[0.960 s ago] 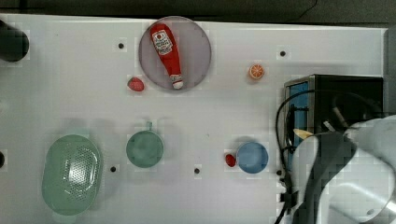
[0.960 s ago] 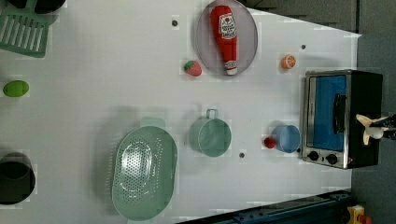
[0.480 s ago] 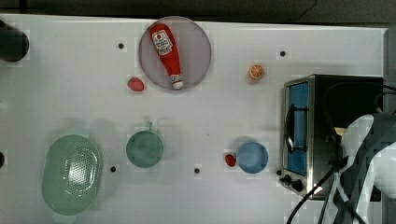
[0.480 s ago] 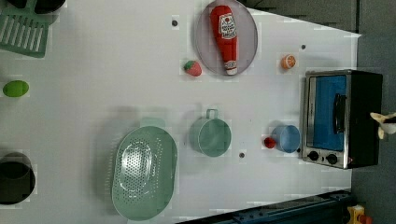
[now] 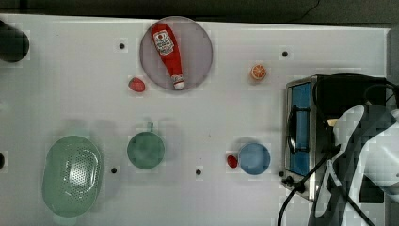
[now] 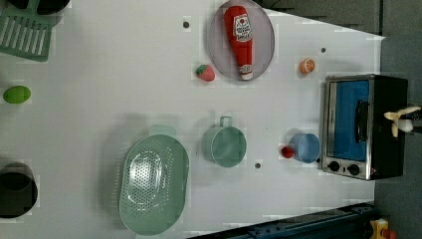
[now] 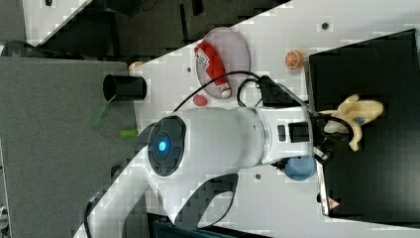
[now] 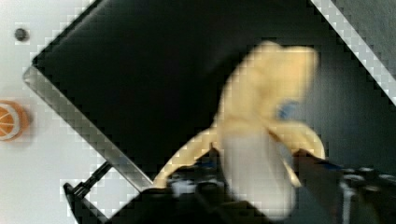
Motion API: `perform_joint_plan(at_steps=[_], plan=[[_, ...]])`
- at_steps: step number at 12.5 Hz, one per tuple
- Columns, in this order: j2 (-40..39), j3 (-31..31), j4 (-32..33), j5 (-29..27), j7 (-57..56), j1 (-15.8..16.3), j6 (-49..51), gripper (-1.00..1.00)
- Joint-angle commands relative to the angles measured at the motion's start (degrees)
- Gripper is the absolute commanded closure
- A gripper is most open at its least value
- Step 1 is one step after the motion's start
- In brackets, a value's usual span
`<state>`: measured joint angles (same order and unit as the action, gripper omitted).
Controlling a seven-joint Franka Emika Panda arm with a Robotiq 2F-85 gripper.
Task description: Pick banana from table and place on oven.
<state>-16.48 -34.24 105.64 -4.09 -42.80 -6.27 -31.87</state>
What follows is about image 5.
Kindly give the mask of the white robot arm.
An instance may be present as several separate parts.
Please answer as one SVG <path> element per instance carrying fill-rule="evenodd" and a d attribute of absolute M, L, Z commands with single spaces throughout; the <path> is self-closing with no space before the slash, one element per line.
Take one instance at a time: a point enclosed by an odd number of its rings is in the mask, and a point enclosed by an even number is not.
<path fill-rule="evenodd" d="M 337 154 L 318 187 L 309 226 L 375 226 L 362 208 L 370 181 L 398 200 L 398 111 L 381 105 L 357 105 L 333 126 Z"/>

